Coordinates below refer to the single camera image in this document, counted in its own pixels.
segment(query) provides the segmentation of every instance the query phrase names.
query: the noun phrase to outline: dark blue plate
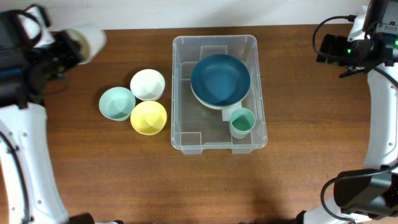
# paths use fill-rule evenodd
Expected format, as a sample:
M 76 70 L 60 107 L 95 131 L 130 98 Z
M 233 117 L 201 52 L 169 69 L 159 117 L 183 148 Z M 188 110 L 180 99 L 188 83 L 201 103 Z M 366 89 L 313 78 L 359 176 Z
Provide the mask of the dark blue plate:
M 191 76 L 194 94 L 206 105 L 226 108 L 242 101 L 250 89 L 245 64 L 229 55 L 212 55 L 197 63 Z

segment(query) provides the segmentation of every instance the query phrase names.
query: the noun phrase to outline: wooden table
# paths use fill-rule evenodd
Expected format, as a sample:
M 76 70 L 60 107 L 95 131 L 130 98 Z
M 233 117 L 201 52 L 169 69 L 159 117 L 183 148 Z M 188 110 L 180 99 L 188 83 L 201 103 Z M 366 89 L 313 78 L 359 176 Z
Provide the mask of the wooden table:
M 70 89 L 47 99 L 48 139 L 61 198 L 70 215 L 97 222 L 261 223 L 292 219 L 320 205 L 323 184 L 360 169 L 368 149 L 370 95 L 365 75 L 340 80 L 340 67 L 315 62 L 315 26 L 112 30 L 95 61 L 68 73 Z M 350 26 L 319 33 L 348 35 Z M 248 155 L 207 150 L 184 156 L 170 143 L 172 42 L 179 35 L 257 38 L 269 142 Z M 164 74 L 165 129 L 148 137 L 128 121 L 104 118 L 98 101 L 129 86 L 143 68 Z M 7 200 L 0 182 L 0 219 Z M 387 218 L 377 223 L 395 223 Z

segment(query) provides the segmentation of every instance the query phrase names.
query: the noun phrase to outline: cup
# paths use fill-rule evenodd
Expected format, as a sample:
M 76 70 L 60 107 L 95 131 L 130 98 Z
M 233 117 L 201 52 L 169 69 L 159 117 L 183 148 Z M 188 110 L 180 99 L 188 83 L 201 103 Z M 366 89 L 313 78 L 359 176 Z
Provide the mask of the cup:
M 83 61 L 80 64 L 91 62 L 106 43 L 106 34 L 94 25 L 80 25 L 65 30 L 72 40 L 80 45 Z
M 236 109 L 229 119 L 229 131 L 232 137 L 242 139 L 251 132 L 255 124 L 256 118 L 251 110 Z
M 134 108 L 130 121 L 138 133 L 152 136 L 163 130 L 167 112 L 158 102 L 144 101 Z
M 130 90 L 114 87 L 106 91 L 99 99 L 99 110 L 102 115 L 113 121 L 129 119 L 136 105 L 136 98 Z
M 142 101 L 156 101 L 164 91 L 165 80 L 160 72 L 145 69 L 137 72 L 130 82 L 130 89 L 134 96 Z

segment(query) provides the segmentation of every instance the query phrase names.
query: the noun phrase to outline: mint green cup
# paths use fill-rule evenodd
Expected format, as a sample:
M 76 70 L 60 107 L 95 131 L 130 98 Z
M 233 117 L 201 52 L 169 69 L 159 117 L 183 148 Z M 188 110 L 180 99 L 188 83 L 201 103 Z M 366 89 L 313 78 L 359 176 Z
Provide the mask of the mint green cup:
M 99 110 L 102 115 L 113 121 L 129 119 L 135 106 L 136 97 L 123 87 L 111 88 L 99 99 Z
M 232 112 L 229 119 L 229 131 L 232 137 L 242 139 L 246 137 L 256 124 L 256 118 L 251 110 L 239 108 Z

